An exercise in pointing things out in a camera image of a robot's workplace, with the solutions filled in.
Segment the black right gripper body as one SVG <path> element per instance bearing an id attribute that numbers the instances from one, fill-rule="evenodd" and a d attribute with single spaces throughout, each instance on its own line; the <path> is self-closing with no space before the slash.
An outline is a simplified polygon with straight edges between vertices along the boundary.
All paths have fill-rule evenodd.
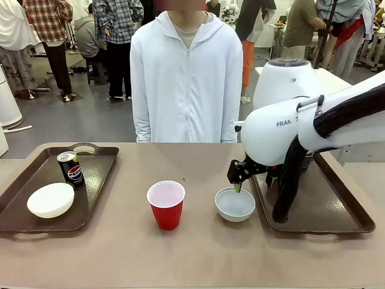
<path id="1" fill-rule="evenodd" d="M 232 160 L 227 172 L 227 178 L 231 184 L 242 184 L 254 175 L 265 173 L 268 166 L 253 161 L 246 156 L 243 161 Z"/>

